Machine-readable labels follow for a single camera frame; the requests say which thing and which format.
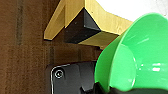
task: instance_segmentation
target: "wooden shelf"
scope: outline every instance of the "wooden shelf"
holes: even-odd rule
[[[131,24],[106,12],[96,0],[61,0],[44,39],[52,40],[65,27],[65,42],[105,48]]]

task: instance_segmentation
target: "yellow wooden board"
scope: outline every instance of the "yellow wooden board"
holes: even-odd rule
[[[65,0],[61,0],[44,31],[44,39],[52,40],[65,26]]]
[[[83,8],[91,15],[101,32],[79,44],[106,47],[109,41],[121,35],[132,24],[127,19],[106,12],[96,0],[60,0],[45,30],[44,39],[52,40]]]

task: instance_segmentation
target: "white wall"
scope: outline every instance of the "white wall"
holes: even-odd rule
[[[135,21],[145,13],[157,12],[168,18],[168,0],[97,0],[112,14]]]

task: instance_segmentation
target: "brown wall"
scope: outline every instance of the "brown wall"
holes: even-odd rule
[[[0,94],[45,94],[48,64],[96,60],[97,47],[53,41],[43,32],[59,0],[0,0]]]

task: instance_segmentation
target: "green object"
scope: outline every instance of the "green object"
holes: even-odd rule
[[[168,19],[157,13],[138,18],[102,51],[95,82],[105,92],[110,87],[168,90]]]

